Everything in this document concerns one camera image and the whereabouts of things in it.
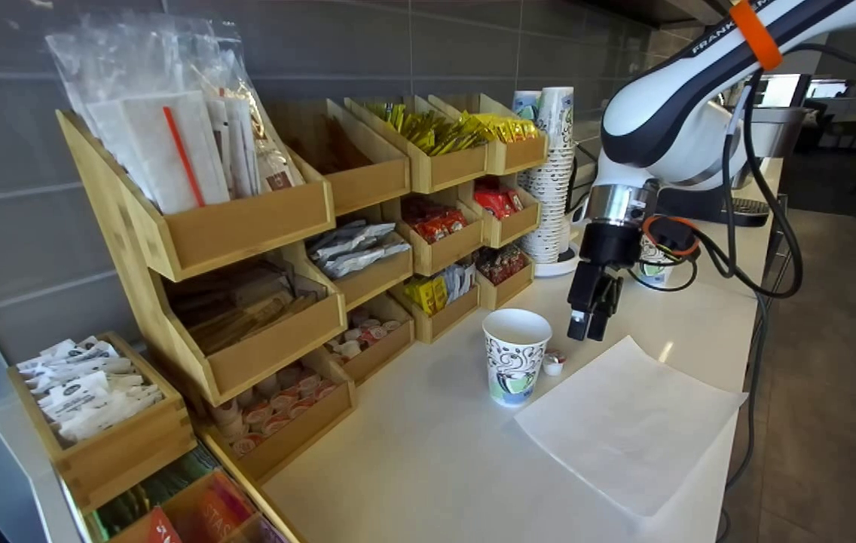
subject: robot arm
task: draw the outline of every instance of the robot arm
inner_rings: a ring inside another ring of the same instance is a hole
[[[856,0],[761,0],[756,16],[790,52],[810,35],[856,28]],[[754,52],[725,22],[608,101],[591,223],[570,287],[570,338],[604,338],[606,319],[619,308],[619,269],[639,259],[639,223],[650,211],[658,187],[720,187],[723,139],[736,123],[709,95],[754,69]],[[728,171],[738,171],[745,142],[736,142],[725,159]]]

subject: white paper cup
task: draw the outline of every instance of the white paper cup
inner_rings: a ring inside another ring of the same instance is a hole
[[[517,407],[540,384],[552,325],[520,308],[492,311],[486,328],[489,394],[493,405]]]

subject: counter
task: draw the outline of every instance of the counter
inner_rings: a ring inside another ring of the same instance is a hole
[[[777,187],[780,159],[767,163]],[[738,232],[738,261],[761,278],[769,226]],[[546,394],[625,335],[653,358],[720,389],[740,389],[756,298],[702,259],[684,292],[626,282],[606,341],[567,341],[570,278],[537,279],[512,306],[552,319],[549,350],[567,358],[542,378]],[[486,394],[482,316],[475,311],[435,343],[415,343],[360,389],[360,407],[319,442],[264,483],[305,540],[714,540],[728,468],[728,422],[684,490],[644,525],[552,460]]]

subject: paper cup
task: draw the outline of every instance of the paper cup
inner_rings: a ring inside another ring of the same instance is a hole
[[[493,405],[517,407],[540,384],[552,325],[520,308],[492,311],[486,328],[489,394]]]

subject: white napkin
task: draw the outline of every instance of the white napkin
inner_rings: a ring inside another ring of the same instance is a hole
[[[630,515],[653,515],[745,400],[620,338],[514,422],[557,464]]]

